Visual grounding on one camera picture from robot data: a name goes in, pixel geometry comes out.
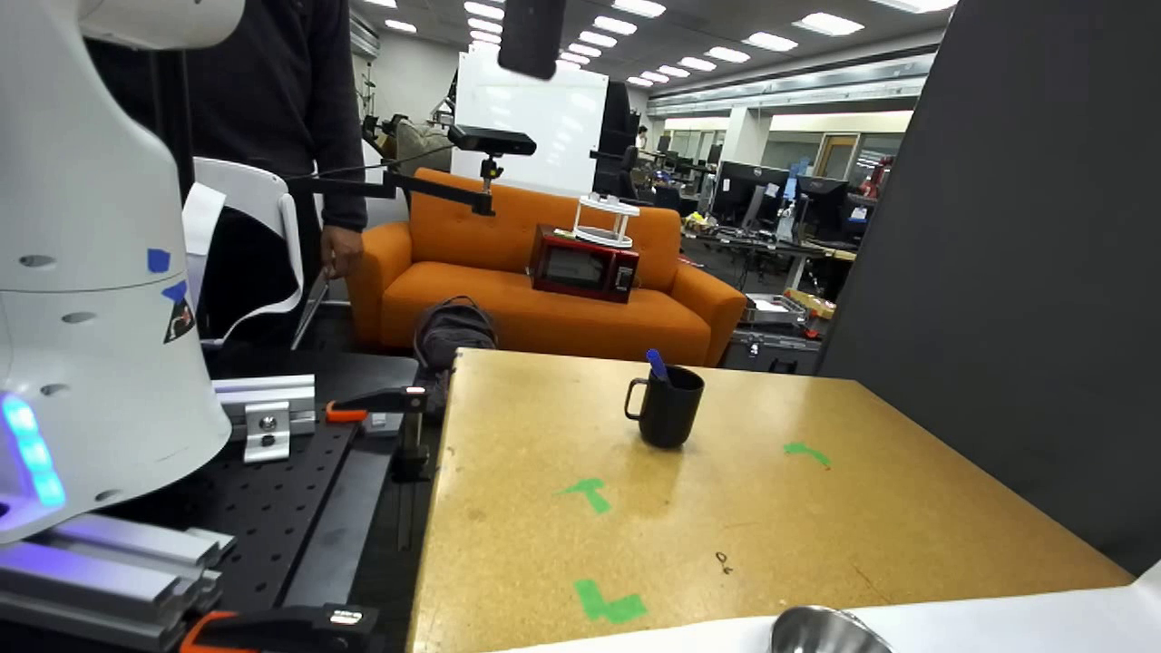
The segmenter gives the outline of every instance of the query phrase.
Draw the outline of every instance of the green tape mark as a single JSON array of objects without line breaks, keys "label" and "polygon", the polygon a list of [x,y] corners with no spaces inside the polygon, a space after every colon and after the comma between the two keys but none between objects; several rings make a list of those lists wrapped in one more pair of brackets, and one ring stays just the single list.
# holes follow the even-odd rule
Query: green tape mark
[{"label": "green tape mark", "polygon": [[573,588],[577,588],[577,599],[581,599],[587,620],[629,623],[629,620],[638,620],[649,614],[638,595],[622,595],[622,599],[606,601],[606,595],[596,582],[577,582]]},{"label": "green tape mark", "polygon": [[829,456],[821,455],[821,451],[808,445],[808,443],[786,443],[785,455],[786,455],[786,456],[808,456],[808,462],[823,463],[823,468],[829,468]]},{"label": "green tape mark", "polygon": [[612,504],[602,496],[602,485],[606,485],[602,478],[581,478],[567,485],[567,492],[581,492],[596,515],[608,515]]}]

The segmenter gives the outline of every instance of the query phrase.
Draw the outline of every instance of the blue light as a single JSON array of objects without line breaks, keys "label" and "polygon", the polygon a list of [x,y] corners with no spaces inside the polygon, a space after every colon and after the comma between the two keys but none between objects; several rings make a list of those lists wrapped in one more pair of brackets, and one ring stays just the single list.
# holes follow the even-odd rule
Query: blue light
[{"label": "blue light", "polygon": [[63,507],[64,504],[64,485],[63,485],[63,475],[59,468],[52,463],[52,455],[42,445],[42,437],[38,437],[38,426],[35,426],[35,412],[25,398],[17,397],[5,397],[0,401],[0,417],[13,438],[13,451],[23,455],[23,463],[31,478],[31,489],[35,489],[35,502],[42,507]]}]

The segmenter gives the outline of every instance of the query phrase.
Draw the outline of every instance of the black mug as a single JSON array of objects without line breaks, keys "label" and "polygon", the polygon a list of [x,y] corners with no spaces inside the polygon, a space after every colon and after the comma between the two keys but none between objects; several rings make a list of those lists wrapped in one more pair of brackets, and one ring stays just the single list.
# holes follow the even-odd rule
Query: black mug
[{"label": "black mug", "polygon": [[[694,433],[695,401],[705,381],[684,365],[662,365],[666,381],[658,375],[629,381],[622,417],[638,421],[638,433],[649,445],[683,451]],[[645,386],[642,412],[630,412],[629,401],[635,388]]]}]

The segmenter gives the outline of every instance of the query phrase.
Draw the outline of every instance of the couch armrest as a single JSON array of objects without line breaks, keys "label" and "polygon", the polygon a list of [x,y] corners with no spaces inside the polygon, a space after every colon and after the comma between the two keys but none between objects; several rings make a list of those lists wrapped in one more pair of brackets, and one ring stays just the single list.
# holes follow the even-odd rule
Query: couch armrest
[{"label": "couch armrest", "polygon": [[678,265],[670,295],[711,328],[711,351],[705,363],[717,365],[733,339],[733,328],[747,312],[747,296],[736,285],[694,265]]},{"label": "couch armrest", "polygon": [[382,295],[411,270],[406,220],[375,226],[362,233],[362,262],[347,272],[356,346],[382,347]]}]

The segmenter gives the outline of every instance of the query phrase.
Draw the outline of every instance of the gray partition wall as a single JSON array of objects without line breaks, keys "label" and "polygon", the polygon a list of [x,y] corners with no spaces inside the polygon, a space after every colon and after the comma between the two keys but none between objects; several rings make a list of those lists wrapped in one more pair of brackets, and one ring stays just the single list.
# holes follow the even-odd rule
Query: gray partition wall
[{"label": "gray partition wall", "polygon": [[837,304],[828,378],[1157,564],[1161,2],[960,0]]}]

